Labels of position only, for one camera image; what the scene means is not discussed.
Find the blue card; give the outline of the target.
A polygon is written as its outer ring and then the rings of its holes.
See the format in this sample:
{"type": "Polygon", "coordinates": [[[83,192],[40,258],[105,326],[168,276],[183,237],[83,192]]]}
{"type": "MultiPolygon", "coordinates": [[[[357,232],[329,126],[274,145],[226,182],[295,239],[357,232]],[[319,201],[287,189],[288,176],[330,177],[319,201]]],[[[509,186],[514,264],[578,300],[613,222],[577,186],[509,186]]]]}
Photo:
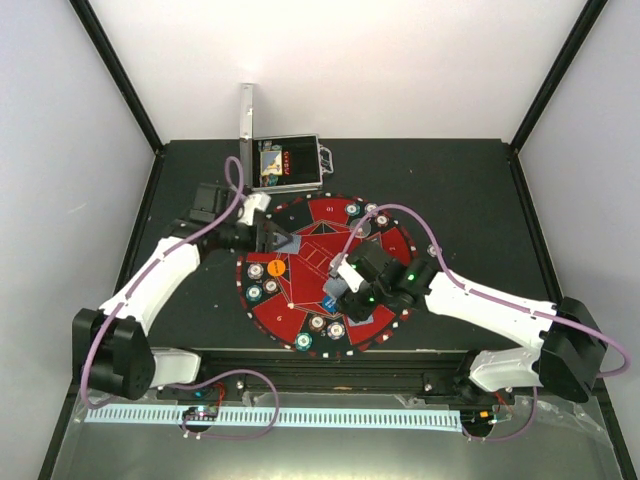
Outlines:
{"type": "Polygon", "coordinates": [[[277,253],[297,254],[301,246],[301,237],[298,235],[292,235],[291,237],[279,236],[276,246],[275,251],[277,253]]]}
{"type": "Polygon", "coordinates": [[[365,320],[353,320],[351,317],[347,318],[347,324],[352,328],[362,327],[365,325],[372,324],[373,322],[374,322],[374,318],[372,316],[369,316],[365,320]]]}

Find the blue small blind button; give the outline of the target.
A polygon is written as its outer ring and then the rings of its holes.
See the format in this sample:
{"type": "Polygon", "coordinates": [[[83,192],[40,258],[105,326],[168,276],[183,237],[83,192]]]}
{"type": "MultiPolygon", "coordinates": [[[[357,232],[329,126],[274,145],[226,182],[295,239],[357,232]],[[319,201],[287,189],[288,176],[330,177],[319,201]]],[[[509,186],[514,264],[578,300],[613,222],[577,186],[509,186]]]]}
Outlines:
{"type": "Polygon", "coordinates": [[[338,312],[338,307],[336,306],[336,300],[330,296],[325,296],[321,304],[323,309],[330,314],[335,314],[338,312]]]}

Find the green chips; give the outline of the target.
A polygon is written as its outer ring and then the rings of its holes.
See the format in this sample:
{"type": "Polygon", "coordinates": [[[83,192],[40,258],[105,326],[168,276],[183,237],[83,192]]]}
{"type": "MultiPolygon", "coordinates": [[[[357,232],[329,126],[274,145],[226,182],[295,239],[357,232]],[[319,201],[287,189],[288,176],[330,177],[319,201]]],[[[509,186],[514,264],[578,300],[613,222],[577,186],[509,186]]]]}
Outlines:
{"type": "Polygon", "coordinates": [[[345,206],[345,213],[349,217],[355,217],[360,214],[361,208],[357,203],[350,203],[345,206]]]}
{"type": "Polygon", "coordinates": [[[260,285],[250,285],[245,292],[245,296],[249,302],[258,302],[263,295],[263,290],[260,285]]]}
{"type": "Polygon", "coordinates": [[[294,341],[294,346],[297,351],[308,351],[312,345],[313,338],[309,333],[301,332],[299,333],[294,341]]]}

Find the clear round dealer puck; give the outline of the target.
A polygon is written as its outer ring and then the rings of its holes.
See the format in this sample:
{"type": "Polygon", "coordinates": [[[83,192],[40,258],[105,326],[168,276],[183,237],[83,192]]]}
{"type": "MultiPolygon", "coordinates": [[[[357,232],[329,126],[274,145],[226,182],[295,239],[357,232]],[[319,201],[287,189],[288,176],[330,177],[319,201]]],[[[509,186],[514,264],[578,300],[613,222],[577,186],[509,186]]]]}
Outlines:
{"type": "Polygon", "coordinates": [[[372,226],[369,220],[360,224],[360,218],[353,219],[349,228],[355,233],[356,238],[366,238],[371,234],[372,226]]]}

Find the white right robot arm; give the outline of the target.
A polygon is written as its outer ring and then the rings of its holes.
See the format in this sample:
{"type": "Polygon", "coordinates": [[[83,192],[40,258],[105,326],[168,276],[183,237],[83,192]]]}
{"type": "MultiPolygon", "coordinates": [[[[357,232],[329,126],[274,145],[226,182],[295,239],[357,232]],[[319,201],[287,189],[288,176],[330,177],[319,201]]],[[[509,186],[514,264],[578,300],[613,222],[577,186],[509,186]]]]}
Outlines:
{"type": "Polygon", "coordinates": [[[592,314],[579,300],[565,297],[554,304],[507,294],[447,275],[432,259],[402,263],[374,241],[337,254],[324,289],[337,310],[355,323],[371,319],[379,307],[425,310],[513,342],[511,349],[467,354],[454,379],[457,396],[467,403],[508,387],[542,387],[584,403],[607,350],[592,314]]]}

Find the grey card deck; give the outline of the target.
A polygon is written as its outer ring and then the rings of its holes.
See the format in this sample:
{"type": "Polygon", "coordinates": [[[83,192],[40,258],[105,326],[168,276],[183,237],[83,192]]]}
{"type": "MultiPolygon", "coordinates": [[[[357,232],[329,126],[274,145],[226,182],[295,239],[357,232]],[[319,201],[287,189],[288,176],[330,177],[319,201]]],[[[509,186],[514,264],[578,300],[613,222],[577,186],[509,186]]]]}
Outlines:
{"type": "Polygon", "coordinates": [[[325,294],[333,299],[339,298],[348,289],[348,284],[341,278],[328,278],[323,286],[325,294]]]}

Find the blue white chip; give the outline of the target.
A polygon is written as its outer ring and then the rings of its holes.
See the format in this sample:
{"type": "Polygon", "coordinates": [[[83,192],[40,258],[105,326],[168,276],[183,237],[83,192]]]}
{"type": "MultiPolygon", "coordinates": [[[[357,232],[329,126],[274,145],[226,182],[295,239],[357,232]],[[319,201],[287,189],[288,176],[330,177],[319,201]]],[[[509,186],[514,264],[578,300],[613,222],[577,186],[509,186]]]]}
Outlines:
{"type": "Polygon", "coordinates": [[[326,333],[332,340],[338,340],[345,335],[345,326],[340,322],[333,322],[328,325],[326,333]]]}

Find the brown chip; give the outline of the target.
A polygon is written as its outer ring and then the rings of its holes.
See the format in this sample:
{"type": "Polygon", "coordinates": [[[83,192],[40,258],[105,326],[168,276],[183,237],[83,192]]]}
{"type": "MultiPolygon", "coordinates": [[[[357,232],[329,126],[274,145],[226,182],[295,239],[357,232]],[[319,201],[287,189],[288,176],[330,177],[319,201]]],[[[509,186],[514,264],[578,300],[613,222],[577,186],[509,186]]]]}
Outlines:
{"type": "Polygon", "coordinates": [[[375,219],[376,224],[379,227],[387,226],[389,223],[389,218],[386,215],[378,215],[375,219]]]}
{"type": "Polygon", "coordinates": [[[266,293],[275,294],[279,291],[279,284],[275,279],[269,279],[264,282],[263,288],[266,293]]]}
{"type": "Polygon", "coordinates": [[[309,329],[312,332],[320,332],[326,328],[326,319],[322,316],[312,316],[308,321],[309,329]]]}

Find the blue white chips seat one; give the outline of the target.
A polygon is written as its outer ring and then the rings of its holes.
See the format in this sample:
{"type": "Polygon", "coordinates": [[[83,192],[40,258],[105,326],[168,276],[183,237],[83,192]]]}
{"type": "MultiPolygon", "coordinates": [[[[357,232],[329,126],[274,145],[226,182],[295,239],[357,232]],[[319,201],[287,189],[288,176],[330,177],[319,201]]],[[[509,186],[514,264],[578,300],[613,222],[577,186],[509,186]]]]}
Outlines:
{"type": "Polygon", "coordinates": [[[365,206],[365,211],[367,215],[375,215],[378,211],[379,206],[375,203],[367,203],[365,206]]]}

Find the purple white chip stack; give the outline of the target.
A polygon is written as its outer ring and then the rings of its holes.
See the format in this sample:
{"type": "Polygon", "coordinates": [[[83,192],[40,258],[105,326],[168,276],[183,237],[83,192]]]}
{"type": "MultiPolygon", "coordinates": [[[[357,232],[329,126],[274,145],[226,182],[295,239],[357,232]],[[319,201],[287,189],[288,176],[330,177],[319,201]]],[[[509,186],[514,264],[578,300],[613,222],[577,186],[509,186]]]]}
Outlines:
{"type": "Polygon", "coordinates": [[[427,253],[431,256],[431,257],[436,257],[437,254],[441,251],[441,249],[439,247],[435,247],[434,245],[430,245],[427,248],[427,253]]]}

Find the blue white chips seat seven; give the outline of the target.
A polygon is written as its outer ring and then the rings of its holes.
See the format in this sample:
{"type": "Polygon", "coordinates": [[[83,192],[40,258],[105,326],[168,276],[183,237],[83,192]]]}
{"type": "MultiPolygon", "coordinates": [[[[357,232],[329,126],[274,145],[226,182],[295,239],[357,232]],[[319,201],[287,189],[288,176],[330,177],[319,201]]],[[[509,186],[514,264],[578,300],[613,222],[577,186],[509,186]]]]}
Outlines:
{"type": "Polygon", "coordinates": [[[247,268],[247,276],[252,280],[259,280],[264,275],[264,266],[259,263],[252,263],[247,268]]]}

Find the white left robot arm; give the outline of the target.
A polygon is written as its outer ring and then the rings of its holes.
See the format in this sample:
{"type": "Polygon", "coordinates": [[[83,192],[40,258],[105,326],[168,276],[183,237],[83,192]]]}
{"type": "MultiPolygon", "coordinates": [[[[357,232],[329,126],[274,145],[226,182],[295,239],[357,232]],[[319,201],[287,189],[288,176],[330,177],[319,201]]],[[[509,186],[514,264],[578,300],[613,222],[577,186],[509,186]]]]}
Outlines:
{"type": "Polygon", "coordinates": [[[191,350],[153,348],[148,335],[180,284],[215,250],[271,253],[292,236],[267,216],[271,198],[201,185],[191,209],[174,220],[132,278],[95,310],[72,321],[72,367],[83,400],[91,390],[129,400],[179,384],[193,399],[214,388],[213,372],[191,350]]]}

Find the orange round button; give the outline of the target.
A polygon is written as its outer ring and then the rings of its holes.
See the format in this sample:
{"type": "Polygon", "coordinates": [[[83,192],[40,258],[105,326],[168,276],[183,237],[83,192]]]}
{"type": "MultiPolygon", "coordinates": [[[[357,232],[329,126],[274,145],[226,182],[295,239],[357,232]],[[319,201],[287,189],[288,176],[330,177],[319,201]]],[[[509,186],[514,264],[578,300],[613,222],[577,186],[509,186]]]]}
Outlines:
{"type": "Polygon", "coordinates": [[[267,264],[267,272],[272,277],[281,277],[287,270],[286,263],[281,259],[271,260],[267,264]]]}

